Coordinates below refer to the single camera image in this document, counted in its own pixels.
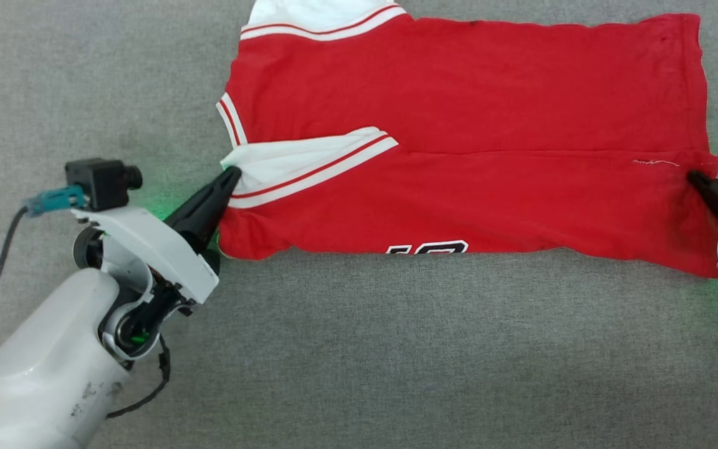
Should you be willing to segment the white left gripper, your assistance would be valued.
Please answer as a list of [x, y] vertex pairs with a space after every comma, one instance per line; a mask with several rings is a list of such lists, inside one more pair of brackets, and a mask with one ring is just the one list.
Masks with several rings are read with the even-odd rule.
[[228, 166], [163, 222], [140, 207], [74, 210], [89, 225], [78, 241], [100, 242], [100, 272], [120, 288], [98, 325], [103, 346], [118, 358], [147, 355], [174, 312], [194, 312], [216, 290], [223, 258], [216, 231], [241, 177]]

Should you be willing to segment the red and white jersey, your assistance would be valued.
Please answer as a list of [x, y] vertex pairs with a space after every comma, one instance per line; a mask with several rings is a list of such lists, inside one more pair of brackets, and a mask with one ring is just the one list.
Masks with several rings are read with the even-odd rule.
[[234, 259], [570, 248], [718, 278], [701, 17], [542, 25], [256, 0], [218, 111]]

